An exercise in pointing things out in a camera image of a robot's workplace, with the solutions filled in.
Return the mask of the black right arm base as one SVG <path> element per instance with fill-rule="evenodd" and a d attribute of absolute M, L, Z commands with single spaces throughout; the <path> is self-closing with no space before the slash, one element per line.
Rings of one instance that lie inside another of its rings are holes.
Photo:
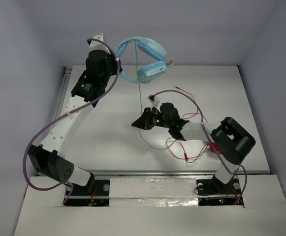
<path fill-rule="evenodd" d="M 224 184 L 213 176 L 212 178 L 197 179 L 193 192 L 200 197 L 201 206 L 244 206 L 243 193 L 246 187 L 247 180 L 241 186 L 236 177 Z"/>

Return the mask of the light blue headphones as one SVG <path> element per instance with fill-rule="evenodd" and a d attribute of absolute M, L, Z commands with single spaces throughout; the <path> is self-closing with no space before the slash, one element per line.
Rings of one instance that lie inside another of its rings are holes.
<path fill-rule="evenodd" d="M 131 36 L 120 43 L 116 55 L 121 58 L 128 46 L 133 47 L 135 75 L 129 75 L 124 69 L 120 75 L 131 83 L 147 84 L 163 75 L 169 63 L 167 51 L 156 41 L 143 37 Z"/>

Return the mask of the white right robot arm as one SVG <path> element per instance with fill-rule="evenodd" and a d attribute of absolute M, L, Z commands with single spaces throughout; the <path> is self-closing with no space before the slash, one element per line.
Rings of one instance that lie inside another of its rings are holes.
<path fill-rule="evenodd" d="M 255 138 L 234 118 L 226 117 L 217 124 L 195 123 L 180 118 L 178 110 L 171 103 L 163 103 L 160 110 L 145 108 L 131 126 L 142 130 L 163 127 L 176 140 L 201 140 L 211 144 L 222 158 L 220 167 L 210 181 L 218 193 L 230 188 L 234 173 L 256 144 Z"/>

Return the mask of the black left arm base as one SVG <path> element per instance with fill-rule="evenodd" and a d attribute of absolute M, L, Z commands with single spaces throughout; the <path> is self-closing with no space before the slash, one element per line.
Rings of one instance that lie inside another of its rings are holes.
<path fill-rule="evenodd" d="M 83 187 L 70 183 L 65 184 L 63 205 L 66 207 L 108 207 L 109 206 L 109 179 L 95 179 L 90 192 Z"/>

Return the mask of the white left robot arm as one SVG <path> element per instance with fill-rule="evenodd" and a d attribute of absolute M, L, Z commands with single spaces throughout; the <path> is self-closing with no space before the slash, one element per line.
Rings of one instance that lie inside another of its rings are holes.
<path fill-rule="evenodd" d="M 93 50 L 86 59 L 86 69 L 71 91 L 62 116 L 52 124 L 49 134 L 39 145 L 27 150 L 34 169 L 60 184 L 71 183 L 89 194 L 95 187 L 94 174 L 66 159 L 70 143 L 87 115 L 111 89 L 111 76 L 118 77 L 121 65 L 114 52 Z"/>

